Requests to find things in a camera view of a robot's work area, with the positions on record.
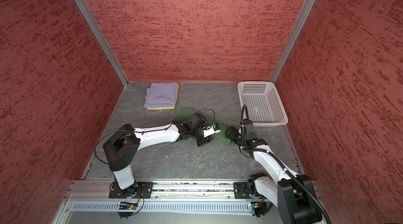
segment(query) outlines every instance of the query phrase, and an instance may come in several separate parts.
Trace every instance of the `yellow cloth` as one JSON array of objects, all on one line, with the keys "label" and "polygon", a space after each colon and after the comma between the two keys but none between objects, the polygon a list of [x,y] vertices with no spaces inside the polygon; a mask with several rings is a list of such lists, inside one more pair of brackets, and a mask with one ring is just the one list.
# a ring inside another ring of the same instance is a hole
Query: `yellow cloth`
[{"label": "yellow cloth", "polygon": [[[179,89],[179,84],[177,86],[177,96],[175,97],[175,105],[176,105],[176,101],[178,100],[178,89]],[[175,106],[173,107],[166,107],[166,108],[147,108],[148,110],[167,110],[167,109],[174,109]]]}]

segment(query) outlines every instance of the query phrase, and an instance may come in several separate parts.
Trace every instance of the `wire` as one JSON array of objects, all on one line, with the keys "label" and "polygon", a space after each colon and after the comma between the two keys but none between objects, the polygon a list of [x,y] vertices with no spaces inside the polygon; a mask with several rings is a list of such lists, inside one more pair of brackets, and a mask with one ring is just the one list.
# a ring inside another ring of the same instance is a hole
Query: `wire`
[{"label": "wire", "polygon": [[127,135],[124,135],[124,136],[121,136],[121,137],[119,137],[119,139],[123,139],[123,138],[128,137],[128,136],[131,136],[131,133],[127,134]]},{"label": "wire", "polygon": [[240,146],[238,146],[238,148],[239,148],[239,152],[240,152],[242,155],[244,155],[245,157],[247,157],[247,158],[251,158],[251,157],[252,157],[250,154],[249,154],[249,157],[246,156],[245,154],[243,154],[243,153],[241,152],[241,147],[240,147]]},{"label": "wire", "polygon": [[141,195],[140,188],[138,187],[138,189],[139,189],[139,193],[138,193],[138,197],[137,197],[137,204],[140,202],[140,195]]},{"label": "wire", "polygon": [[263,197],[263,199],[262,199],[262,201],[259,203],[259,205],[263,203],[263,201],[264,201],[265,198],[266,198],[266,197]]},{"label": "wire", "polygon": [[103,137],[98,141],[98,143],[97,143],[97,144],[95,145],[95,147],[94,147],[94,155],[95,155],[95,157],[96,157],[99,161],[101,161],[102,163],[104,163],[104,164],[109,165],[108,163],[106,163],[105,161],[102,161],[102,160],[97,156],[97,146],[98,146],[98,144],[99,144],[105,137],[109,136],[110,134],[116,133],[116,132],[118,132],[118,131],[129,131],[129,130],[117,130],[117,131],[113,131],[113,132],[111,132],[111,133],[109,133],[109,134],[106,134],[105,136],[103,136]]},{"label": "wire", "polygon": [[249,114],[248,114],[248,108],[247,106],[244,104],[242,106],[242,110],[241,110],[241,146],[245,145],[245,125],[243,123],[243,112],[246,112],[246,119],[249,120]]},{"label": "wire", "polygon": [[322,212],[323,217],[325,218],[325,221],[327,224],[331,224],[332,221],[330,220],[330,217],[328,215],[328,213],[326,212],[325,208],[322,206],[322,204],[311,194],[311,192],[304,186],[304,184],[299,181],[289,170],[287,170],[287,168],[285,167],[285,165],[281,162],[281,160],[272,152],[267,151],[265,149],[243,149],[246,152],[252,152],[252,151],[261,151],[261,152],[266,152],[268,155],[270,155],[271,157],[273,157],[275,159],[275,161],[280,165],[280,167],[282,169],[284,169],[285,173],[291,178],[291,180],[293,182],[295,182],[295,184],[297,184],[317,205],[317,207],[319,208],[319,210]]},{"label": "wire", "polygon": [[143,135],[144,133],[147,133],[147,132],[152,132],[152,131],[166,131],[166,130],[168,130],[168,129],[169,129],[169,127],[171,127],[171,126],[172,126],[172,124],[173,124],[173,121],[171,122],[171,124],[170,124],[168,127],[164,128],[164,129],[160,129],[160,130],[151,130],[151,131],[133,131],[133,132],[134,132],[134,133],[141,133],[141,134]]},{"label": "wire", "polygon": [[132,215],[135,215],[135,214],[137,214],[138,212],[140,212],[142,209],[143,209],[143,206],[144,206],[144,197],[141,195],[141,193],[140,193],[140,188],[138,188],[138,190],[139,190],[139,196],[141,197],[141,198],[143,198],[143,205],[141,206],[141,208],[137,211],[137,212],[135,212],[135,213],[133,213],[133,214],[131,214],[131,215],[129,215],[129,216],[132,216]]},{"label": "wire", "polygon": [[270,209],[272,208],[272,206],[273,206],[273,203],[270,203],[270,205],[267,207],[267,210],[266,210],[264,213],[262,213],[260,216],[256,216],[256,217],[263,217],[263,216],[265,216],[265,215],[270,211]]},{"label": "wire", "polygon": [[214,112],[214,110],[209,109],[209,108],[199,109],[199,110],[196,111],[195,113],[197,113],[197,112],[199,112],[199,111],[202,111],[202,110],[210,110],[210,111],[213,111],[213,121],[211,122],[211,126],[210,126],[210,128],[209,128],[209,129],[211,129],[211,127],[213,127],[213,124],[214,124],[214,119],[216,119],[216,113]]}]

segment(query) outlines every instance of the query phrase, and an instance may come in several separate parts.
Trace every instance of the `folded towel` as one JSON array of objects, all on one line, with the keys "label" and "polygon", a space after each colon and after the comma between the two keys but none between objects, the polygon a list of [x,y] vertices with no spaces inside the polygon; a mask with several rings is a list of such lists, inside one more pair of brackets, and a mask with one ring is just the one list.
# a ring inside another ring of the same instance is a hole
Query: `folded towel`
[{"label": "folded towel", "polygon": [[172,83],[152,83],[150,86],[149,96],[147,96],[148,104],[170,104],[175,105],[176,98],[176,82]]},{"label": "folded towel", "polygon": [[[176,98],[175,98],[175,104],[176,104],[176,101],[177,101],[177,99],[178,99],[178,89],[179,89],[179,85],[177,85],[177,95],[176,95]],[[167,109],[173,110],[174,108],[175,108],[175,106],[173,106],[173,107],[147,108],[147,109],[148,109],[148,110],[167,110]]]},{"label": "folded towel", "polygon": [[176,104],[178,94],[177,83],[152,83],[147,89],[145,108],[172,107]]}]

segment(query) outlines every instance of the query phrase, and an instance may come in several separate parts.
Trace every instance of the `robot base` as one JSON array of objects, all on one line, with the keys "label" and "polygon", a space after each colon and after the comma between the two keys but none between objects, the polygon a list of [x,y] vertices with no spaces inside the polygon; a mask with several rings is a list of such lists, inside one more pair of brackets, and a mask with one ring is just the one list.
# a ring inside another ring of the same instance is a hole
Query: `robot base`
[{"label": "robot base", "polygon": [[248,189],[246,182],[234,182],[234,195],[236,199],[263,199],[263,195],[251,197],[251,192]]},{"label": "robot base", "polygon": [[140,195],[144,199],[149,199],[152,193],[153,182],[137,182],[124,190],[120,189],[118,182],[114,181],[111,184],[109,198],[110,199],[133,199],[137,198],[138,189],[140,189]]}]

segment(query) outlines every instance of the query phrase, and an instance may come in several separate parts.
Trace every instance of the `green cloth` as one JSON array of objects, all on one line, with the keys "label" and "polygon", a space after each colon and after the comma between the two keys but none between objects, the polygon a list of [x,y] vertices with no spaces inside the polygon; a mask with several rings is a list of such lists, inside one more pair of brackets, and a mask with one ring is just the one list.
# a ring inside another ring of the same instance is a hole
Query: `green cloth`
[{"label": "green cloth", "polygon": [[[194,113],[196,113],[197,110],[195,110],[194,108],[190,108],[190,107],[180,107],[178,113],[175,116],[174,121],[183,121],[185,122],[186,120],[190,119]],[[200,113],[202,113],[206,118],[207,118],[207,122],[209,124],[213,124],[213,112],[209,111],[209,110],[202,110],[199,111]],[[214,119],[214,122],[217,122],[220,126],[221,132],[219,133],[215,133],[213,135],[211,135],[211,137],[214,140],[220,141],[221,143],[226,143],[226,144],[230,144],[231,141],[225,137],[225,131],[228,129],[228,126],[225,125],[223,122],[220,122],[217,119]]]}]

